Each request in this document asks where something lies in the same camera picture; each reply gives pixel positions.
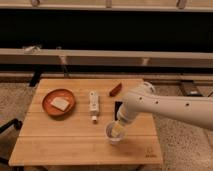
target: wooden surface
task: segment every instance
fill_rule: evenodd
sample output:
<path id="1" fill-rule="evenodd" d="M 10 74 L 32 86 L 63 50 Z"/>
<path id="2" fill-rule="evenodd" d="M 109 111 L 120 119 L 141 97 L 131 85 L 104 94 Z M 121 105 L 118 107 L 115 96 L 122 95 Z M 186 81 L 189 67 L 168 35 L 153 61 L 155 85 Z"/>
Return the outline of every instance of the wooden surface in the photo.
<path id="1" fill-rule="evenodd" d="M 116 97 L 108 92 L 122 82 Z M 107 123 L 114 119 L 114 101 L 120 101 L 141 79 L 43 79 L 29 107 L 22 130 L 10 158 L 11 166 L 86 164 L 161 164 L 162 154 L 151 114 L 142 113 L 128 126 L 126 137 L 112 146 L 105 137 Z M 57 88 L 72 91 L 73 112 L 54 119 L 43 112 L 44 96 Z M 89 91 L 100 94 L 100 117 L 92 124 Z"/>
<path id="2" fill-rule="evenodd" d="M 178 0 L 40 0 L 39 8 L 179 11 Z M 0 8 L 35 8 L 30 0 L 0 0 Z M 212 0 L 187 0 L 185 11 L 213 12 Z"/>

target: speckled floor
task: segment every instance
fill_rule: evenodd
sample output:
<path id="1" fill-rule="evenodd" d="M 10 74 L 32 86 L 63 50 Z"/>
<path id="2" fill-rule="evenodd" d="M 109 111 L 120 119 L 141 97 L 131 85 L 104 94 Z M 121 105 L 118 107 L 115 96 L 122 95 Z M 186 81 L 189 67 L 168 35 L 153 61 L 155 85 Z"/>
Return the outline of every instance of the speckled floor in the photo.
<path id="1" fill-rule="evenodd" d="M 199 87 L 207 95 L 213 87 Z M 156 86 L 158 94 L 182 95 L 178 86 Z M 35 88 L 28 87 L 27 83 L 0 83 L 0 125 L 17 117 L 24 119 L 31 102 Z M 162 169 L 154 166 L 145 166 L 142 170 L 174 170 L 174 171 L 212 171 L 213 170 L 213 132 L 203 130 L 188 124 L 155 116 L 155 123 L 164 158 Z M 9 158 L 15 144 L 18 132 L 9 129 L 0 135 L 0 156 Z M 137 166 L 83 166 L 83 167 L 48 167 L 51 171 L 61 170 L 135 170 Z M 1 171 L 11 170 L 0 164 Z M 37 168 L 27 167 L 27 171 L 36 171 Z"/>

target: table leg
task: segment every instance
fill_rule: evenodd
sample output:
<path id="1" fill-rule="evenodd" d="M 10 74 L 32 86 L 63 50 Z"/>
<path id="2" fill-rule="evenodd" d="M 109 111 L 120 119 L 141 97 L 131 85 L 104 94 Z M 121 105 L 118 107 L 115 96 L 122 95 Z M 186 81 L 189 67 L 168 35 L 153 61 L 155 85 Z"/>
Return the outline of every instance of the table leg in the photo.
<path id="1" fill-rule="evenodd" d="M 13 167 L 13 171 L 24 171 L 24 166 Z"/>

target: cup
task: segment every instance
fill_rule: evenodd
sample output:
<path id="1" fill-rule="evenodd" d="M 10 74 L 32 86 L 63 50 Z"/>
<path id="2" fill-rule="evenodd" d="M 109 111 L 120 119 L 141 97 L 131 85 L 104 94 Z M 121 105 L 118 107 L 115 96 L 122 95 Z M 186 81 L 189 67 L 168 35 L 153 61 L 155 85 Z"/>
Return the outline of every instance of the cup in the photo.
<path id="1" fill-rule="evenodd" d="M 110 122 L 106 127 L 106 136 L 109 140 L 109 143 L 112 144 L 112 145 L 118 144 L 125 136 L 125 132 L 122 131 L 120 134 L 118 134 L 117 137 L 112 137 L 111 131 L 112 131 L 114 124 L 115 124 L 115 121 Z"/>

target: black wall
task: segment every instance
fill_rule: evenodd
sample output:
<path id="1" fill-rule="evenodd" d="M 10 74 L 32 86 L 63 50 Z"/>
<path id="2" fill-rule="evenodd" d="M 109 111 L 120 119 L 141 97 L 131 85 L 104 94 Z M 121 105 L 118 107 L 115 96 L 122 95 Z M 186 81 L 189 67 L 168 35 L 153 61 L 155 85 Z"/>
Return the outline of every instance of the black wall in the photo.
<path id="1" fill-rule="evenodd" d="M 0 10 L 0 48 L 213 52 L 213 13 Z"/>

